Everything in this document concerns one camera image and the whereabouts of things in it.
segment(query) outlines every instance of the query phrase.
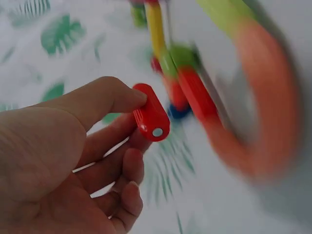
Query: yellow plastic tube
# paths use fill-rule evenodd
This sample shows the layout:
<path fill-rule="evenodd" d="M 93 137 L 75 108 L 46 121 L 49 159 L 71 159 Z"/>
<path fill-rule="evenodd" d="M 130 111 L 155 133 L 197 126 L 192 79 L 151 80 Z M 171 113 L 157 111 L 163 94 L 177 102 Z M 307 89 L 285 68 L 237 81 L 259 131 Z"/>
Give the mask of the yellow plastic tube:
<path fill-rule="evenodd" d="M 161 51 L 166 46 L 162 25 L 161 7 L 158 2 L 153 2 L 146 3 L 145 9 L 154 56 L 159 59 Z"/>

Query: finger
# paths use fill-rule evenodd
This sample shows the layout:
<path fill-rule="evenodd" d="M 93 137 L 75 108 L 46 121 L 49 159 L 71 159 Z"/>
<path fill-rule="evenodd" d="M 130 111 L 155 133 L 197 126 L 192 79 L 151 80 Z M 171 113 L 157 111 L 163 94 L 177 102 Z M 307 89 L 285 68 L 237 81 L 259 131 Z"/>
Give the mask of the finger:
<path fill-rule="evenodd" d="M 120 209 L 111 218 L 116 233 L 128 233 L 141 214 L 142 209 L 143 201 L 140 197 L 138 185 L 131 181 L 122 191 Z"/>
<path fill-rule="evenodd" d="M 144 162 L 143 154 L 136 149 L 129 149 L 122 164 L 122 175 L 111 188 L 111 191 L 121 193 L 124 187 L 130 182 L 134 181 L 140 184 L 144 178 Z"/>
<path fill-rule="evenodd" d="M 141 151 L 128 149 L 123 158 L 122 165 L 122 175 L 115 184 L 116 186 L 114 185 L 107 194 L 94 198 L 100 209 L 102 209 L 107 216 L 111 216 L 120 204 L 119 200 L 116 199 L 116 197 L 112 197 L 112 195 L 118 196 L 130 181 L 138 184 L 144 177 L 143 154 Z"/>
<path fill-rule="evenodd" d="M 115 77 L 102 77 L 59 98 L 35 107 L 64 110 L 75 116 L 85 131 L 110 112 L 131 112 L 146 102 L 146 95 Z"/>
<path fill-rule="evenodd" d="M 102 130 L 89 135 L 76 168 L 102 159 L 107 151 L 124 141 L 136 128 L 133 114 L 123 114 Z"/>
<path fill-rule="evenodd" d="M 131 135 L 128 141 L 110 153 L 96 164 L 76 172 L 85 190 L 92 194 L 116 181 L 122 172 L 122 161 L 126 151 L 130 148 L 144 153 L 151 142 L 146 140 L 139 129 Z"/>
<path fill-rule="evenodd" d="M 107 217 L 110 217 L 119 208 L 121 198 L 118 193 L 110 191 L 103 196 L 93 198 L 93 201 L 106 214 Z"/>

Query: red connector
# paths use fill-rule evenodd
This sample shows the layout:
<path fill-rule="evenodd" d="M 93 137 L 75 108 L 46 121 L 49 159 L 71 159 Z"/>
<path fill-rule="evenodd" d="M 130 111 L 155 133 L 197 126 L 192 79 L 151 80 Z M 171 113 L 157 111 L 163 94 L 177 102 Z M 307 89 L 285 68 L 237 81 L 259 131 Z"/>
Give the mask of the red connector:
<path fill-rule="evenodd" d="M 146 104 L 133 112 L 142 135 L 153 142 L 164 140 L 170 132 L 170 121 L 155 92 L 142 83 L 133 88 L 147 95 Z"/>
<path fill-rule="evenodd" d="M 199 121 L 209 116 L 218 116 L 217 108 L 197 72 L 192 67 L 182 67 L 178 71 L 181 89 Z"/>

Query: red plastic piece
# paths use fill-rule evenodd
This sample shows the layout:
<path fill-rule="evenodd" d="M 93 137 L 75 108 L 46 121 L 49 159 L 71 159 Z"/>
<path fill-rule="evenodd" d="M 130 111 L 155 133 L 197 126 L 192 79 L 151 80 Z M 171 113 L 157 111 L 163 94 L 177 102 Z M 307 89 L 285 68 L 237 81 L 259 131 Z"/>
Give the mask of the red plastic piece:
<path fill-rule="evenodd" d="M 155 56 L 153 56 L 151 59 L 151 67 L 154 72 L 163 74 L 159 60 Z"/>
<path fill-rule="evenodd" d="M 210 116 L 218 116 L 217 108 L 197 72 L 192 67 L 178 71 L 179 83 L 194 115 L 204 122 Z"/>
<path fill-rule="evenodd" d="M 170 121 L 152 87 L 139 83 L 133 86 L 147 95 L 146 104 L 133 111 L 142 135 L 153 142 L 164 140 L 170 132 Z"/>
<path fill-rule="evenodd" d="M 176 108 L 177 111 L 185 111 L 189 107 L 178 80 L 168 79 L 165 76 L 162 82 L 166 88 L 170 103 Z"/>

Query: fingernail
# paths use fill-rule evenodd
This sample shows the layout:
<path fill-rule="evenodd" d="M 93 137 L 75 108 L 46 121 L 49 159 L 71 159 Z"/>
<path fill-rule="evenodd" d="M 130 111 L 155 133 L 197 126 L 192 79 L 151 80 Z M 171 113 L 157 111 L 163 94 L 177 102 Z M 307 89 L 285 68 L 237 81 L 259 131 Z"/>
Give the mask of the fingernail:
<path fill-rule="evenodd" d="M 134 89 L 135 95 L 142 99 L 142 100 L 146 100 L 147 99 L 147 95 L 139 90 Z"/>
<path fill-rule="evenodd" d="M 140 189 L 135 181 L 131 181 L 129 184 L 131 184 L 134 187 L 134 191 L 136 194 L 140 194 Z"/>

